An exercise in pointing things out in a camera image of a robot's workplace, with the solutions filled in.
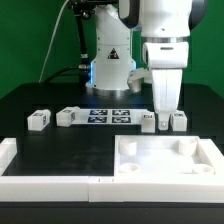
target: green backdrop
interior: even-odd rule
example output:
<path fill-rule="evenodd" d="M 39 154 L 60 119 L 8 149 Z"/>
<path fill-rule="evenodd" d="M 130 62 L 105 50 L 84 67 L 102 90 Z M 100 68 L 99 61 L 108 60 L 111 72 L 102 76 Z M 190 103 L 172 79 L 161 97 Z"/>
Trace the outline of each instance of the green backdrop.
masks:
<path fill-rule="evenodd" d="M 0 0 L 0 98 L 15 87 L 38 82 L 44 58 L 64 0 Z M 189 66 L 183 82 L 210 86 L 224 98 L 224 1 L 209 0 L 206 17 L 192 31 Z M 84 22 L 90 57 L 95 56 L 94 19 Z M 139 33 L 133 57 L 141 66 Z M 44 73 L 80 62 L 79 40 L 72 11 L 64 11 Z"/>

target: cable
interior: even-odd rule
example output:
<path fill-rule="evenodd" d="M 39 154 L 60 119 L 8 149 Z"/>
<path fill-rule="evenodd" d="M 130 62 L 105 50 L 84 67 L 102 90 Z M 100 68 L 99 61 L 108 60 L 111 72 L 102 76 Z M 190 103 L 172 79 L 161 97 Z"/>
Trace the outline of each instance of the cable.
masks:
<path fill-rule="evenodd" d="M 59 77 L 59 76 L 72 76 L 71 74 L 63 74 L 64 72 L 71 71 L 71 70 L 79 70 L 79 67 L 69 67 L 69 68 L 64 68 L 56 73 L 54 73 L 52 76 L 47 78 L 44 83 L 49 83 L 52 79 Z"/>
<path fill-rule="evenodd" d="M 60 12 L 58 14 L 58 18 L 57 18 L 56 24 L 54 26 L 54 31 L 53 31 L 53 34 L 52 34 L 52 37 L 51 37 L 51 42 L 50 42 L 50 45 L 49 45 L 49 48 L 48 48 L 48 51 L 47 51 L 47 55 L 46 55 L 46 58 L 44 60 L 44 64 L 43 64 L 43 67 L 42 67 L 42 70 L 41 70 L 39 83 L 42 81 L 43 74 L 44 74 L 44 71 L 45 71 L 45 67 L 46 67 L 46 64 L 47 64 L 47 61 L 48 61 L 48 57 L 50 55 L 51 48 L 52 48 L 52 45 L 53 45 L 53 42 L 54 42 L 54 38 L 55 38 L 55 35 L 56 35 L 56 32 L 57 32 L 57 28 L 58 28 L 59 22 L 61 20 L 62 13 L 63 13 L 63 11 L 64 11 L 64 9 L 65 9 L 65 7 L 66 7 L 68 2 L 69 2 L 69 0 L 65 1 L 65 3 L 61 7 L 61 10 L 60 10 Z"/>

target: black table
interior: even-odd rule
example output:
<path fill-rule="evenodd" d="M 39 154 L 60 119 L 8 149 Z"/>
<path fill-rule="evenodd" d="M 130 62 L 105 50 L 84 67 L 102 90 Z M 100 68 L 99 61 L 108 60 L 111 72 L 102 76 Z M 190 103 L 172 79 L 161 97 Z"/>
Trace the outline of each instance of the black table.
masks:
<path fill-rule="evenodd" d="M 67 106 L 153 111 L 152 89 L 124 98 L 85 93 L 78 84 L 24 84 L 0 100 L 0 136 L 16 137 L 18 153 L 5 176 L 113 176 L 115 135 L 141 135 L 134 126 L 56 126 L 56 113 Z M 51 123 L 42 132 L 28 131 L 27 117 L 49 109 Z M 203 85 L 182 86 L 179 110 L 188 117 L 187 132 L 210 138 L 224 150 L 224 100 Z M 4 223 L 223 223 L 224 204 L 193 203 L 0 203 Z"/>

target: small white cube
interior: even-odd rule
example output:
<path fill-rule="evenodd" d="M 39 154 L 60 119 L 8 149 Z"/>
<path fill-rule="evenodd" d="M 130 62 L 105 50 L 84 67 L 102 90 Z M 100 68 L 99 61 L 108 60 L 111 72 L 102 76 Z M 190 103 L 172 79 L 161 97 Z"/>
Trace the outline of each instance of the small white cube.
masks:
<path fill-rule="evenodd" d="M 36 110 L 27 118 L 28 130 L 42 131 L 50 123 L 50 116 L 49 110 Z"/>
<path fill-rule="evenodd" d="M 187 117 L 183 111 L 177 110 L 170 119 L 173 131 L 187 131 Z"/>
<path fill-rule="evenodd" d="M 56 114 L 57 125 L 69 127 L 74 120 L 78 120 L 80 113 L 79 107 L 66 107 Z"/>
<path fill-rule="evenodd" d="M 155 133 L 155 126 L 156 126 L 155 113 L 150 111 L 143 112 L 141 131 L 144 133 Z"/>

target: warning label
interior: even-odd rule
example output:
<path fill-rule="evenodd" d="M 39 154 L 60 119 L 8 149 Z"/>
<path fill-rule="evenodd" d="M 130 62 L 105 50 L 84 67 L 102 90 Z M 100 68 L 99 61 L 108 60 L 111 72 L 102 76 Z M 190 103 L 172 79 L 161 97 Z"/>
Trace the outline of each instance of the warning label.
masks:
<path fill-rule="evenodd" d="M 118 56 L 115 48 L 113 48 L 112 51 L 110 52 L 108 59 L 119 59 L 119 56 Z"/>

